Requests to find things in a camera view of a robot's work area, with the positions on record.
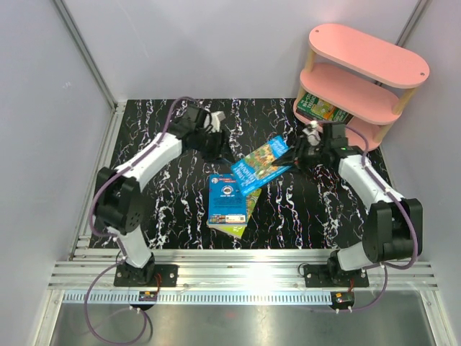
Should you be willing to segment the pink three-tier shelf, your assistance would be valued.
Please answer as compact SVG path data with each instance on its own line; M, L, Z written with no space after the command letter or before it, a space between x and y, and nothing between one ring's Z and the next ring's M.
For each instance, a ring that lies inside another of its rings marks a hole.
M369 151L382 143L430 74L417 53L346 25L318 25L308 44L295 100L312 94L351 114L349 142Z

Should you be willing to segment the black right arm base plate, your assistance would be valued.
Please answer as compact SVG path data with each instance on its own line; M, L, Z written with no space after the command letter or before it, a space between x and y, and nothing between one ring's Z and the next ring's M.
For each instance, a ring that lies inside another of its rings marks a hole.
M302 265L306 288L368 288L367 273L361 270L331 272L327 265Z

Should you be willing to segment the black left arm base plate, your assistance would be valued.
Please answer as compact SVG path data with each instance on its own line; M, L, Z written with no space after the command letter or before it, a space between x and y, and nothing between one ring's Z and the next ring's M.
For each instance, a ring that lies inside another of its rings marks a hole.
M144 268L135 268L128 264L118 265L116 268L115 287L176 287L178 265L149 264Z

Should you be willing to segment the blue 26-Storey Treehouse book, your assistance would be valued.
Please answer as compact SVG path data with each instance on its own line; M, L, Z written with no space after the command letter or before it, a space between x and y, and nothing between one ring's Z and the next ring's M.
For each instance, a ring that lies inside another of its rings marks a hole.
M273 161L281 157L289 147L281 136L276 136L263 146L236 162L231 171L242 195L247 196L286 172L288 166L275 166Z

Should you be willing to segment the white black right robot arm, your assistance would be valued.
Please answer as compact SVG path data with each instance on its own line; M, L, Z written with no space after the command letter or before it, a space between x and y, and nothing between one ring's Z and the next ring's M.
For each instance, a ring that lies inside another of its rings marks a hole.
M422 253L422 204L403 197L375 171L367 158L368 149L349 143L349 129L345 123L312 121L272 162L275 167L299 172L319 164L335 169L367 208L361 242L333 251L324 265L327 280L335 286L350 283L375 267L408 270Z

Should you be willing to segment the green 104-Storey Treehouse book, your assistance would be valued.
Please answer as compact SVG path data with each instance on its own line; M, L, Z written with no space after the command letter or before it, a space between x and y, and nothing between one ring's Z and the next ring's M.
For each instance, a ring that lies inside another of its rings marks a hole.
M301 109L313 109L314 107L321 108L321 107L336 107L318 97L315 95L312 95L310 93L305 93L305 95L299 100L297 103L296 109L297 108Z

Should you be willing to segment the Tale of Two Cities book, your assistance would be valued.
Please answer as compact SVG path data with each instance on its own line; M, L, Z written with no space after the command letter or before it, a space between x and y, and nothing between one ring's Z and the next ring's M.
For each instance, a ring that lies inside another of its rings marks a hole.
M349 123L353 118L351 114L337 107L314 107L313 109L307 108L305 110L298 107L296 112L317 121Z

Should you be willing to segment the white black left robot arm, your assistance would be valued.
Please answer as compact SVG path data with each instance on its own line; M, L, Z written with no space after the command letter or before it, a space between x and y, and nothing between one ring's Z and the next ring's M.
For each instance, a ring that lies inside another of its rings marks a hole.
M157 265L141 230L143 190L171 161L188 150L199 152L205 161L234 160L229 137L221 127L225 114L190 105L184 114L168 117L164 129L132 159L114 169L102 167L89 211L91 232L114 240L121 254L116 263L116 287L176 285L176 265Z

